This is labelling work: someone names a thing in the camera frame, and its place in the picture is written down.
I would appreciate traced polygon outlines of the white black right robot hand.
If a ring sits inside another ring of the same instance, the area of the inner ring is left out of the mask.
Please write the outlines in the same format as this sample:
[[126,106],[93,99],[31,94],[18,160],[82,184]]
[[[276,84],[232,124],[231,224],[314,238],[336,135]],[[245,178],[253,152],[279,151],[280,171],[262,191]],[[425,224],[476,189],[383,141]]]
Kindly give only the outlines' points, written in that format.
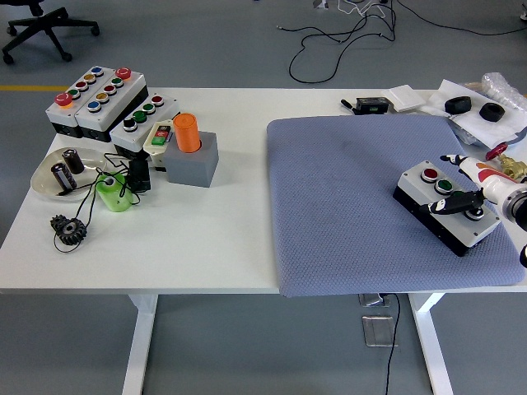
[[487,199],[505,213],[506,201],[513,198],[522,189],[522,184],[476,158],[462,155],[444,155],[440,159],[457,165],[459,171],[478,186],[478,191],[452,195],[437,202],[421,205],[419,207],[420,212],[450,215],[480,208],[484,200]]

